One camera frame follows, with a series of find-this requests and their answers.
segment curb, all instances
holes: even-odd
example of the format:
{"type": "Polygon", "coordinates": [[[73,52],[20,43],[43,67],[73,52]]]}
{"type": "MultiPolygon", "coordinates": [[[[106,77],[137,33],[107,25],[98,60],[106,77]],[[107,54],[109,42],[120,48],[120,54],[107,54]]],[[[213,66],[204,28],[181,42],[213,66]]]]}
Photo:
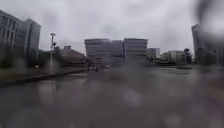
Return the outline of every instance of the curb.
{"type": "Polygon", "coordinates": [[[61,76],[65,76],[68,74],[83,73],[83,72],[86,72],[86,70],[56,73],[56,74],[52,74],[52,75],[41,75],[41,76],[36,76],[36,77],[31,77],[31,78],[23,78],[23,79],[17,79],[17,80],[7,80],[7,81],[0,82],[0,87],[9,87],[10,85],[16,85],[16,84],[21,84],[21,83],[30,83],[30,82],[40,81],[40,80],[61,77],[61,76]]]}

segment overcast sky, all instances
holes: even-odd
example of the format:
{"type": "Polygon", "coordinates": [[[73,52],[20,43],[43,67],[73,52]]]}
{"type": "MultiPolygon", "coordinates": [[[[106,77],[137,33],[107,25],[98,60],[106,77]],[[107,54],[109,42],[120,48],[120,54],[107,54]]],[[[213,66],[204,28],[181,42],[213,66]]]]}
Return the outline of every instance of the overcast sky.
{"type": "Polygon", "coordinates": [[[193,50],[196,0],[0,0],[0,9],[42,25],[40,48],[50,33],[60,46],[85,53],[85,38],[147,38],[148,47],[193,50]]]}

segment utility pole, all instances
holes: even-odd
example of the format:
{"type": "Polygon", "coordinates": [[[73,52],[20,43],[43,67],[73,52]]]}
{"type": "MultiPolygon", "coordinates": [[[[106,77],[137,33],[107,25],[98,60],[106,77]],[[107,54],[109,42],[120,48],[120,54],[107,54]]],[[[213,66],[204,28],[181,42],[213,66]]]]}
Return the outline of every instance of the utility pole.
{"type": "Polygon", "coordinates": [[[55,33],[51,33],[51,58],[50,58],[50,68],[51,68],[51,74],[53,74],[53,48],[55,47],[56,43],[54,42],[54,36],[55,33]]]}

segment sidewalk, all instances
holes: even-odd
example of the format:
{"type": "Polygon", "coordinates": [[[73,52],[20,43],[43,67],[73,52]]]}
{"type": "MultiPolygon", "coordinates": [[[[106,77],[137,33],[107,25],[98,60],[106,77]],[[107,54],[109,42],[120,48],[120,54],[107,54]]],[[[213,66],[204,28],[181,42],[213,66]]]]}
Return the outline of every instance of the sidewalk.
{"type": "Polygon", "coordinates": [[[85,71],[85,67],[60,68],[54,73],[50,73],[48,69],[44,68],[24,69],[23,71],[18,71],[16,69],[0,69],[0,86],[33,80],[49,79],[52,77],[85,71]]]}

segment asphalt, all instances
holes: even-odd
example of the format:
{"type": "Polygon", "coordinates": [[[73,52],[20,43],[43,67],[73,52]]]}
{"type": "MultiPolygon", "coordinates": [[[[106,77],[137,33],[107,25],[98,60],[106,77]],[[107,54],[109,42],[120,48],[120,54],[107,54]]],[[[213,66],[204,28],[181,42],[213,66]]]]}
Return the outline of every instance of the asphalt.
{"type": "Polygon", "coordinates": [[[223,106],[205,98],[210,78],[128,67],[1,88],[0,128],[223,128],[223,106]]]}

